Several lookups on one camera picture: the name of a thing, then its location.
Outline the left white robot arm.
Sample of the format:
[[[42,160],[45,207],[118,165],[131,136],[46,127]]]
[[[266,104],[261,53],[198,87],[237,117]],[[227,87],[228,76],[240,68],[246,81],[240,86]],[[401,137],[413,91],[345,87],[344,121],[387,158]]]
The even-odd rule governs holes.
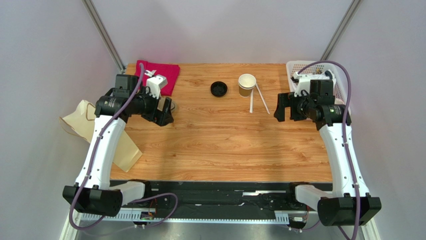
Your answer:
[[[129,180],[111,186],[113,159],[128,118],[140,115],[158,126],[174,122],[172,99],[160,99],[148,94],[136,94],[133,99],[102,96],[95,105],[94,131],[83,168],[74,185],[66,185],[62,196],[79,213],[114,217],[121,207],[144,197],[145,180]]]

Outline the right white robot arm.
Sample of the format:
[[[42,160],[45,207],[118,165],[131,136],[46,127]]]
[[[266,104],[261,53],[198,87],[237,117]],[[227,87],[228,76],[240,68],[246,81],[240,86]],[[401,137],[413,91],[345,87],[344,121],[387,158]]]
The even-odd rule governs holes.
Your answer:
[[[291,203],[306,205],[317,211],[324,226],[364,226],[382,208],[379,197],[371,196],[358,167],[352,143],[350,118],[346,109],[335,103],[331,93],[280,93],[274,117],[285,121],[286,108],[290,119],[310,119],[324,142],[332,173],[332,192],[327,193],[308,182],[290,183]]]

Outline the brown paper cup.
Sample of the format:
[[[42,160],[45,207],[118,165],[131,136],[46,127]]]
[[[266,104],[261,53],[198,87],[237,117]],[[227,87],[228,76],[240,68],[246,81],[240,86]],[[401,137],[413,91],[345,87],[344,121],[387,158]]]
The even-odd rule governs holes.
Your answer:
[[[238,78],[238,92],[239,95],[243,98],[247,98],[251,95],[253,89],[256,87],[257,80],[256,78],[249,74],[242,74]]]

